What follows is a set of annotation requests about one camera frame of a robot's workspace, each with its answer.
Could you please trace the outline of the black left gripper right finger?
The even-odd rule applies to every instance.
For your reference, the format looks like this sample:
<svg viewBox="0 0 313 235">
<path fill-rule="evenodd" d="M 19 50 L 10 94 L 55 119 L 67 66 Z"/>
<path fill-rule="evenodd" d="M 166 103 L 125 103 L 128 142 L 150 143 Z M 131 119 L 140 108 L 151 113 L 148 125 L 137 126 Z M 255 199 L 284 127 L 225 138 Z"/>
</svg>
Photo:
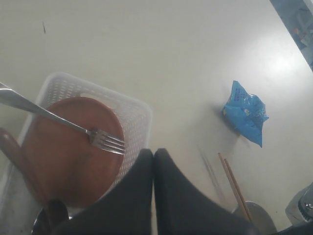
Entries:
<svg viewBox="0 0 313 235">
<path fill-rule="evenodd" d="M 157 231 L 160 235 L 258 235 L 244 218 L 201 193 L 179 170 L 165 148 L 154 154 Z"/>
</svg>

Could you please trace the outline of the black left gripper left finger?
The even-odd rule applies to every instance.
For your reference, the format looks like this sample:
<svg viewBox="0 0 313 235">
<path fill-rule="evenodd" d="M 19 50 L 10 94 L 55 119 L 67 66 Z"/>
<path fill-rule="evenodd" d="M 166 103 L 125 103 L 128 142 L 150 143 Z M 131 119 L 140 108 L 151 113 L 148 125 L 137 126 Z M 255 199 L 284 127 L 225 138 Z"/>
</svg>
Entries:
<svg viewBox="0 0 313 235">
<path fill-rule="evenodd" d="M 54 235 L 149 235 L 153 154 L 142 149 L 126 176 L 104 197 L 57 226 Z"/>
</svg>

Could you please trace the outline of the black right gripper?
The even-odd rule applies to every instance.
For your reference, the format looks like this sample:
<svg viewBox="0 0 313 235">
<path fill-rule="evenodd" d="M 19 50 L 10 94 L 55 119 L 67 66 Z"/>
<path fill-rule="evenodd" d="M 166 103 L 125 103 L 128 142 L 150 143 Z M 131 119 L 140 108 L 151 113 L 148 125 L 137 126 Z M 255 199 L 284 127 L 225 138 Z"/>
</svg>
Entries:
<svg viewBox="0 0 313 235">
<path fill-rule="evenodd" d="M 278 235 L 313 235 L 312 225 L 291 226 L 277 233 Z"/>
</svg>

